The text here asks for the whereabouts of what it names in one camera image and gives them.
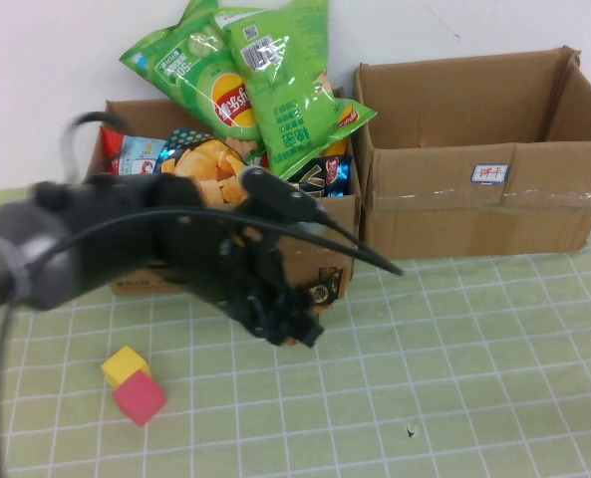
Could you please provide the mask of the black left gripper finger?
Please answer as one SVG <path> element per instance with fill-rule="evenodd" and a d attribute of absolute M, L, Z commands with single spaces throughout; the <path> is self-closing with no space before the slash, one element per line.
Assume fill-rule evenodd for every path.
<path fill-rule="evenodd" d="M 325 329 L 314 310 L 314 302 L 309 291 L 295 287 L 289 291 L 287 305 L 287 329 L 290 339 L 313 348 Z"/>
<path fill-rule="evenodd" d="M 285 298 L 264 301 L 260 298 L 248 298 L 250 319 L 247 331 L 255 338 L 263 339 L 273 346 L 281 347 L 294 342 L 290 327 L 290 313 Z"/>

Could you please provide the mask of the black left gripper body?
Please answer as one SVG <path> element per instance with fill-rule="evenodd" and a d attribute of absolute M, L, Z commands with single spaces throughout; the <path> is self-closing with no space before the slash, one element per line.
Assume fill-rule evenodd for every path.
<path fill-rule="evenodd" d="M 222 221 L 199 223 L 199 297 L 247 329 L 248 298 L 285 298 L 288 283 L 283 256 L 266 235 L 258 240 L 240 235 L 241 228 Z"/>

